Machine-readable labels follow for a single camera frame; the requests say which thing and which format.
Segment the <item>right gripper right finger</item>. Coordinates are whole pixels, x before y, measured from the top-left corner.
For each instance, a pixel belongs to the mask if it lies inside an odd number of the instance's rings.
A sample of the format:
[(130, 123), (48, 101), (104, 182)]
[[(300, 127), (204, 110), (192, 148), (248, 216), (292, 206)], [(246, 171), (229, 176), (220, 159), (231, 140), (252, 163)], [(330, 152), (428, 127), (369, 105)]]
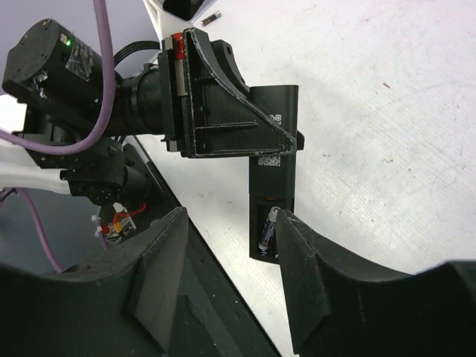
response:
[(418, 274), (371, 262), (277, 215), (292, 348), (299, 356), (473, 356), (475, 263)]

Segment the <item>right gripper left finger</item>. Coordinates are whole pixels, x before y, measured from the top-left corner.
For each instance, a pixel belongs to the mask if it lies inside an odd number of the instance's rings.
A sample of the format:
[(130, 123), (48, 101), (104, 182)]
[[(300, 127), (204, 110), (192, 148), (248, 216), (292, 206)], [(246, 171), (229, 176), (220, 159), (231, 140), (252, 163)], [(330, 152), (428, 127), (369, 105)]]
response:
[(1, 267), (3, 356), (161, 356), (170, 347), (188, 235), (175, 208), (62, 274)]

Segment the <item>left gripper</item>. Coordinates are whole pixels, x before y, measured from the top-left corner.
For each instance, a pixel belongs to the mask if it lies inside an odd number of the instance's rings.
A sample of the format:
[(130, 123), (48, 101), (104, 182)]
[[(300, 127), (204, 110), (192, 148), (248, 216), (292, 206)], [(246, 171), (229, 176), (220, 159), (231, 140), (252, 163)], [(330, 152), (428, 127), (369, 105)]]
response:
[(161, 119), (168, 151), (188, 158), (296, 151), (296, 138), (251, 99), (229, 43), (189, 28), (161, 44)]

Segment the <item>slim black remote control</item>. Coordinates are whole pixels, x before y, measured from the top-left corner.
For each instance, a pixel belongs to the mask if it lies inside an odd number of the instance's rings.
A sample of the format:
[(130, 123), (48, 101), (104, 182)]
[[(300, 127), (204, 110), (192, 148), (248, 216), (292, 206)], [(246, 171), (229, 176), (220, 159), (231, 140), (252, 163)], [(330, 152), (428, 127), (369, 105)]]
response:
[[(304, 148), (304, 135), (298, 131), (297, 85), (260, 86), (251, 88), (251, 99), (267, 112), (272, 120), (297, 140), (297, 149)], [(249, 257), (277, 264), (277, 240), (271, 240), (267, 255), (258, 250), (258, 242), (271, 207), (295, 209), (296, 155), (267, 155), (249, 158)]]

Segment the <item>AAA battery pair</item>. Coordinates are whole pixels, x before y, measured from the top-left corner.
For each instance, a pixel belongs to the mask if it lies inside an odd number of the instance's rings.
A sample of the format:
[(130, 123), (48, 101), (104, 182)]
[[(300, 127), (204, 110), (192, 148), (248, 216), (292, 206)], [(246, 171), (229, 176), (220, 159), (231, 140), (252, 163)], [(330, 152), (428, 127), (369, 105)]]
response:
[(216, 11), (215, 13), (212, 13), (211, 15), (207, 16), (203, 20), (201, 20), (200, 24), (201, 26), (205, 27), (211, 24), (212, 22), (216, 21), (222, 16), (222, 13), (220, 11)]

